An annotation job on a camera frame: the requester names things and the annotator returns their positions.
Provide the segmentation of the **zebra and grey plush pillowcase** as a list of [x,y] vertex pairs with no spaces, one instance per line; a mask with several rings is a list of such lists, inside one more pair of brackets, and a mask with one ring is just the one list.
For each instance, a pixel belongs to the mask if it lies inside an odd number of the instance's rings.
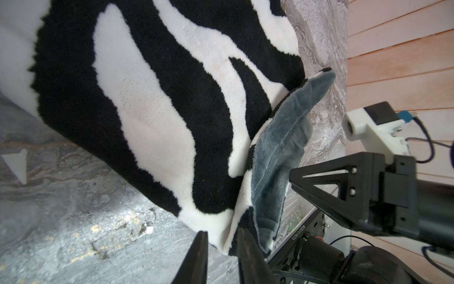
[[1,93],[225,255],[271,253],[334,80],[279,1],[1,2]]

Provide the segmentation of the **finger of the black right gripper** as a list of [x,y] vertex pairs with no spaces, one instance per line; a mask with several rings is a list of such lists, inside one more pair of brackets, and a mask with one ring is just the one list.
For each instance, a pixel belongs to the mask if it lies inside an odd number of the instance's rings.
[[339,225],[382,233],[380,174],[385,156],[360,152],[290,171],[292,190]]

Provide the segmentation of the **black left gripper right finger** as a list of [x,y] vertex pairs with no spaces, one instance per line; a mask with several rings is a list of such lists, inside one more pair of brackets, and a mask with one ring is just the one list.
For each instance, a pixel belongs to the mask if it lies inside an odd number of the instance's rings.
[[273,274],[251,233],[239,228],[237,257],[241,284],[272,284]]

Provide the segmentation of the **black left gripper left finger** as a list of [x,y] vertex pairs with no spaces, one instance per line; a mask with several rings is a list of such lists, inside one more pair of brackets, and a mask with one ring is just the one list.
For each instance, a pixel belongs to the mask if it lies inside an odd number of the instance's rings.
[[208,275],[208,233],[199,231],[172,284],[206,284]]

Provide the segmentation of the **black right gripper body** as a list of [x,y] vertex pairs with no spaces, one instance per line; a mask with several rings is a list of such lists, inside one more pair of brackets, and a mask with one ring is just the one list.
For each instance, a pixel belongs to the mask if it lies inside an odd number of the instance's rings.
[[395,155],[380,174],[380,237],[406,237],[454,249],[454,187],[417,179],[416,159]]

